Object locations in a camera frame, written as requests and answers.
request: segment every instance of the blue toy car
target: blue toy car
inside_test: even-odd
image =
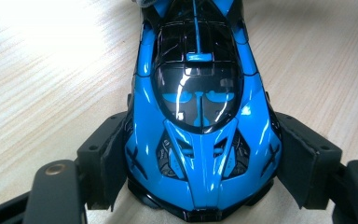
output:
[[[124,130],[129,189],[186,221],[256,203],[282,142],[241,0],[159,0],[142,16]]]

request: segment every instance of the toy car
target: toy car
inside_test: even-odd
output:
[[[256,203],[282,143],[242,2],[157,1],[142,16],[124,128],[129,189],[186,221]]]

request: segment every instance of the light wood surface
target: light wood surface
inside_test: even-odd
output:
[[[358,160],[358,0],[244,1],[251,47],[276,111]],[[127,109],[139,44],[130,0],[0,0],[0,203],[28,191],[39,167],[76,158],[110,115]],[[225,223],[331,223],[299,210],[279,181]],[[89,223],[182,223],[127,187]]]

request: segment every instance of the black mount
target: black mount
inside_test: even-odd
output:
[[[127,112],[107,119],[77,151],[36,173],[30,192],[0,204],[0,223],[87,223],[88,209],[113,209],[127,179],[123,128]],[[335,204],[333,223],[358,223],[358,161],[340,163],[342,151],[315,131],[277,113],[283,154],[278,178],[299,207]]]

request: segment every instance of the wood grain surface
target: wood grain surface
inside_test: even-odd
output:
[[[244,18],[276,111],[358,160],[358,0],[249,0]],[[110,115],[127,109],[140,32],[130,0],[0,0],[0,203],[32,186],[39,167],[73,160]],[[331,223],[299,210],[279,181],[224,223]],[[182,223],[127,188],[89,223]]]

